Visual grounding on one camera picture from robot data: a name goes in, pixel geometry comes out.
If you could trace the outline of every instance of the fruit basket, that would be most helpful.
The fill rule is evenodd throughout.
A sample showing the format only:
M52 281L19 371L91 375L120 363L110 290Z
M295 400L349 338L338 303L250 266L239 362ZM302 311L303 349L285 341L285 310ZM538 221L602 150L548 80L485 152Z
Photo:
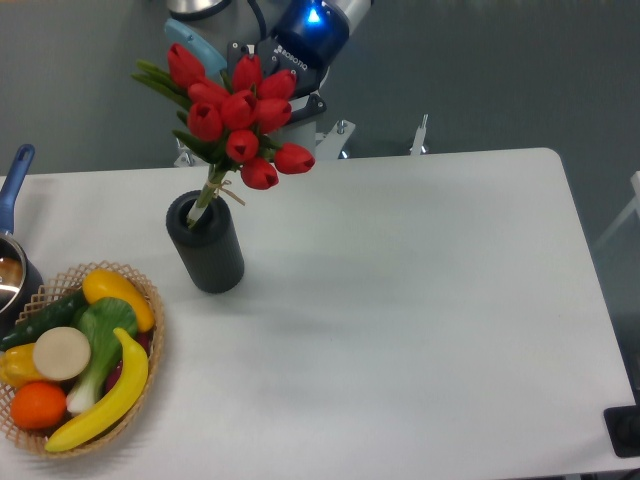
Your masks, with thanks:
M142 294L148 303L155 319L155 325L149 332L151 334L149 345L149 374L144 385L141 395L135 404L120 418L115 424L92 440L79 445L71 450L59 453L51 453L45 450L44 445L47 443L48 436L52 431L32 430L27 431L19 428L14 424L10 414L11 402L16 394L17 389L0 382L0 430L5 433L7 439L12 441L16 447L27 450L30 453L46 458L69 458L83 455L95 451L106 445L117 437L128 425L131 424L140 409L145 403L149 395L149 389L153 384L158 370L158 364L162 356L164 345L164 308L162 299L156 287L149 279L141 274L138 270L130 265L121 265L118 263L110 263L103 261L101 263L81 264L77 267L70 268L65 273L59 273L54 279L50 279L45 285L42 285L37 294L33 295L31 302L27 304L16 321L25 321L30 315L56 301L65 297L82 286L84 278L96 269L105 269L119 273L125 277L135 289Z

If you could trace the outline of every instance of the blue pot handle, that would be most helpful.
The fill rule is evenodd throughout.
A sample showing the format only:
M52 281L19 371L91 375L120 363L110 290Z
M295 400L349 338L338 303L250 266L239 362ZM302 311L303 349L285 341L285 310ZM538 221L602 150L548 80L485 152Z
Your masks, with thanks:
M2 233L13 234L13 211L16 198L35 153L36 149L33 145L20 146L2 185L0 190L0 232Z

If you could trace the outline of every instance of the bell pepper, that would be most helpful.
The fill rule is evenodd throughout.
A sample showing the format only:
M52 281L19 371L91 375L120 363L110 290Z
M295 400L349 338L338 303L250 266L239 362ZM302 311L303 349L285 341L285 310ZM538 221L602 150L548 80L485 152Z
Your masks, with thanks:
M46 381L33 363L35 346L35 343L28 343L7 350L0 357L0 381L15 388L31 382Z
M90 305L105 297L127 302L136 314L139 332L148 332L155 324L153 311L147 300L133 283L118 272L104 268L93 270L82 281L82 291Z

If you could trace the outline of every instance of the cucumber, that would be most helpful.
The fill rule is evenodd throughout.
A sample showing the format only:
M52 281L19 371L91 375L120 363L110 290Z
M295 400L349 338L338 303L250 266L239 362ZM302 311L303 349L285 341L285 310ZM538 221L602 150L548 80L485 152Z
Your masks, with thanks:
M33 343L40 335L55 327L66 327L71 324L75 312L87 305L82 289L59 298L53 303L34 313L15 327L0 341L0 352L12 347Z

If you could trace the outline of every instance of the tulip bouquet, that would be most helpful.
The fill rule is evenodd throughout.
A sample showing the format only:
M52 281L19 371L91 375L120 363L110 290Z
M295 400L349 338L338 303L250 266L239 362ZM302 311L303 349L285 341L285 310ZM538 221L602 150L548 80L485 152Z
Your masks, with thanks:
M228 172L239 170L248 187L266 190L278 183L278 172L306 173L313 167L315 159L305 148L280 145L268 136L291 118L294 72L281 70L263 78L260 58L247 54L232 78L223 70L217 83L179 44L171 46L167 60L169 72L139 60L136 65L142 73L132 77L181 107L177 115L189 132L173 130L173 134L209 164L207 181L187 215L190 227L220 191L230 193L224 188L230 183L224 180Z

